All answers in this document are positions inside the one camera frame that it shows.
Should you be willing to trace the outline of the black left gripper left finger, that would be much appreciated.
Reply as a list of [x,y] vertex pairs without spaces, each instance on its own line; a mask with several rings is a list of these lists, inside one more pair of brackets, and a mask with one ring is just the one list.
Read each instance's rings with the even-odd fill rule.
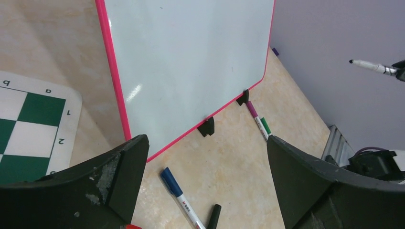
[[36,181],[2,185],[1,228],[126,228],[132,221],[148,151],[148,137],[138,135]]

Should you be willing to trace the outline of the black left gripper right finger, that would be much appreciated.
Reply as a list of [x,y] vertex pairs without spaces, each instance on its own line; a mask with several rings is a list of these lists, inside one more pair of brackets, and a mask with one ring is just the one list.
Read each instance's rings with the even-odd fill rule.
[[267,154],[287,229],[404,228],[404,185],[353,173],[274,135]]

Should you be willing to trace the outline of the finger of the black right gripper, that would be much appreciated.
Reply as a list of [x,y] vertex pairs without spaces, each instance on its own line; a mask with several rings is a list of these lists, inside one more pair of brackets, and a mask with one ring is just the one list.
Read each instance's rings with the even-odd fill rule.
[[405,82],[405,60],[392,64],[392,67],[397,69],[396,79]]

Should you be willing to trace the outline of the black marker without cap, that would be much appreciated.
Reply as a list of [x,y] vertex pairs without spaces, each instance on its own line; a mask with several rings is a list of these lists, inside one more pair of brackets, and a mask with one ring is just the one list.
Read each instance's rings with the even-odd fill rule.
[[396,68],[396,67],[386,66],[383,64],[372,63],[372,62],[363,61],[363,60],[351,59],[351,60],[349,60],[349,63],[356,65],[358,67],[364,68],[364,69],[368,69],[368,70],[371,70],[371,71],[374,71],[377,73],[381,73],[381,74],[385,74],[385,75],[389,75],[389,76],[396,76],[396,74],[399,71],[399,68]]

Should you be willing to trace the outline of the black marker cap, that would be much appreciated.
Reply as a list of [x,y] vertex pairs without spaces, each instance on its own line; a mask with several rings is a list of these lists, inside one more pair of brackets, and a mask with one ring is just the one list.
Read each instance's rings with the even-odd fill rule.
[[208,222],[208,226],[206,227],[207,229],[217,229],[221,209],[222,209],[222,206],[219,204],[215,204],[213,206],[212,211],[211,211],[211,216],[210,216],[210,219]]

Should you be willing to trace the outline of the pink framed whiteboard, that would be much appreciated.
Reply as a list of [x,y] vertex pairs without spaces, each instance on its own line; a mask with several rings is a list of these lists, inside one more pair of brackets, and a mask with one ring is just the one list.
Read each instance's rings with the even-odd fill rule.
[[126,140],[148,161],[259,84],[273,0],[97,0]]

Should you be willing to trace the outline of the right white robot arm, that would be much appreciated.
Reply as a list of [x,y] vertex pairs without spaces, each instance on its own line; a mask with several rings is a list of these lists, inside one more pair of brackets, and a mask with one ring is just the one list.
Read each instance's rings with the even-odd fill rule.
[[[393,76],[401,82],[405,81],[404,60],[391,66],[354,59],[349,60],[349,63],[377,73]],[[345,169],[362,176],[403,185],[405,183],[405,170],[400,168],[396,161],[399,156],[399,151],[373,146],[365,147],[349,158],[349,164]]]

